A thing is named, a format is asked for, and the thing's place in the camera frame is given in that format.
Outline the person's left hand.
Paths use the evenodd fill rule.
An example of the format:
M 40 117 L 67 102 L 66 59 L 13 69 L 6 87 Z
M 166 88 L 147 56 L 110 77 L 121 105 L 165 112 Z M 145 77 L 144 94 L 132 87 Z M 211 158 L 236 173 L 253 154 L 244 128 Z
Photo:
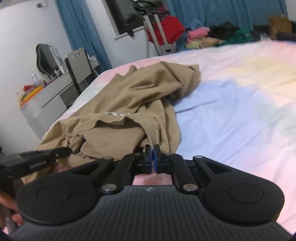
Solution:
M 23 219 L 19 213 L 15 200 L 3 191 L 1 191 L 1 205 L 14 210 L 15 213 L 11 217 L 18 226 L 23 224 Z

